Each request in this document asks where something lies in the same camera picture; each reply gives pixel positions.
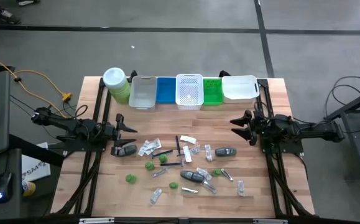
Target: wooden table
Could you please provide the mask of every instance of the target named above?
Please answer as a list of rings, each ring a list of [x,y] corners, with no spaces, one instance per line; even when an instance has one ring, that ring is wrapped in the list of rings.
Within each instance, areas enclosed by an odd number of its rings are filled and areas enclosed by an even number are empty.
[[[100,77],[85,77],[81,88],[78,106],[88,105],[88,111],[82,118],[92,118]],[[274,113],[291,115],[290,105],[284,79],[269,79],[270,94]],[[102,119],[104,103],[101,104],[99,121]],[[231,132],[235,125],[230,119],[240,118],[244,110],[252,109],[251,104],[222,104],[204,106],[200,111],[180,111],[175,105],[157,105],[154,112],[134,110],[128,106],[118,105],[112,99],[109,119],[115,124],[116,113],[124,115],[126,126],[138,130],[138,133],[123,133],[123,138],[136,138],[140,148],[145,140],[159,138],[164,151],[176,149],[175,136],[187,135],[198,140],[197,144],[210,144],[212,149],[231,146],[238,149],[235,157],[215,157],[208,162],[205,151],[192,157],[192,163],[184,167],[169,167],[168,174],[152,178],[151,171],[144,168],[148,161],[153,161],[155,171],[160,169],[159,160],[149,156],[129,157],[111,156],[108,143],[103,153],[95,194],[93,216],[107,217],[274,217],[274,209],[267,173],[265,157],[258,145],[250,146],[237,134]],[[178,162],[177,151],[168,154],[168,162]],[[85,153],[76,152],[65,159],[52,212],[61,208],[70,198],[80,181],[80,174]],[[303,206],[313,213],[313,205],[308,188],[305,169],[300,160],[292,154],[284,154],[284,165],[288,186]],[[180,177],[181,170],[196,171],[197,167],[208,169],[225,168],[235,179],[230,182],[226,177],[214,177],[211,180],[218,193],[212,194],[200,184],[195,184]],[[134,174],[137,182],[134,185],[125,181],[125,176]],[[243,180],[246,197],[239,197],[236,180]],[[177,190],[168,187],[170,182],[179,183]],[[188,194],[181,187],[199,190],[199,194]],[[163,194],[155,205],[149,204],[154,190],[160,188]],[[278,187],[282,211],[283,194]],[[86,190],[83,208],[88,196]]]

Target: white bottle cap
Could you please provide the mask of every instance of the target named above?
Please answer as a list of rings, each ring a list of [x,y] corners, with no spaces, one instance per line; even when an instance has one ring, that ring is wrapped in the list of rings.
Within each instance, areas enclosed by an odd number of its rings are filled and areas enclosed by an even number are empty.
[[[126,75],[120,68],[110,68],[104,72],[103,80],[109,89],[118,89],[126,83]]]

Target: white eraser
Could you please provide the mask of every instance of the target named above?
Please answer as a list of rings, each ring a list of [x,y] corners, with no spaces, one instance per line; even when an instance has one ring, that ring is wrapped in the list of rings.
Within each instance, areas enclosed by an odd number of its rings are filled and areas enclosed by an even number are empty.
[[[189,137],[189,136],[181,136],[180,138],[181,141],[186,141],[192,144],[196,144],[196,139],[193,137]]]
[[[188,146],[182,147],[182,150],[184,151],[185,162],[192,162],[191,153]]]

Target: plastic bottle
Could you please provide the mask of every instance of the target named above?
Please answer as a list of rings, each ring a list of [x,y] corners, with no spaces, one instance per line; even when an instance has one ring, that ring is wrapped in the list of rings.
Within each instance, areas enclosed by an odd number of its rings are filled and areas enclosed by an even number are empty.
[[[104,73],[103,80],[116,102],[124,105],[129,103],[131,88],[123,70],[110,68]]]

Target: white bin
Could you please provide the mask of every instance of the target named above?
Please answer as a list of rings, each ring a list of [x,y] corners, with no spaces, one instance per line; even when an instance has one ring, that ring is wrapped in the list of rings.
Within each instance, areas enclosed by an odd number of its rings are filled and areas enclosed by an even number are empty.
[[[179,74],[175,82],[175,102],[180,110],[200,110],[203,104],[203,77]]]
[[[252,75],[223,77],[224,103],[252,103],[260,95],[257,79]]]
[[[134,77],[131,83],[129,106],[139,110],[154,109],[156,88],[156,77]]]

